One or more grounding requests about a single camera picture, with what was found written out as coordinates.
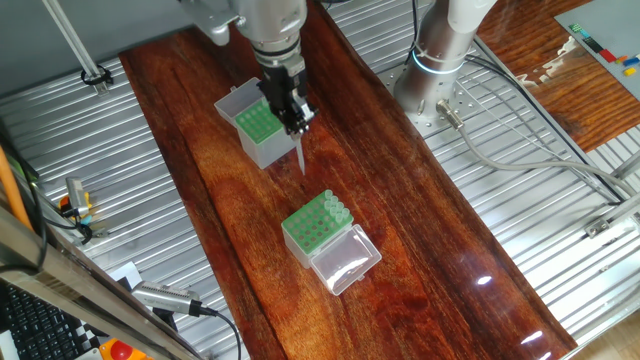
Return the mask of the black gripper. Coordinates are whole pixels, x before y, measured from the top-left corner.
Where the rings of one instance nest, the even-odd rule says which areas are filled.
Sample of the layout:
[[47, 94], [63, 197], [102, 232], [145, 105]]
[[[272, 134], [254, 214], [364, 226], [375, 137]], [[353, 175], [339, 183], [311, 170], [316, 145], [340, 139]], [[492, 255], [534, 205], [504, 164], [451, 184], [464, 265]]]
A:
[[262, 66], [262, 79], [258, 84], [271, 112], [284, 125], [292, 138], [307, 132], [318, 110], [307, 101], [307, 74], [302, 69], [290, 75], [286, 67]]

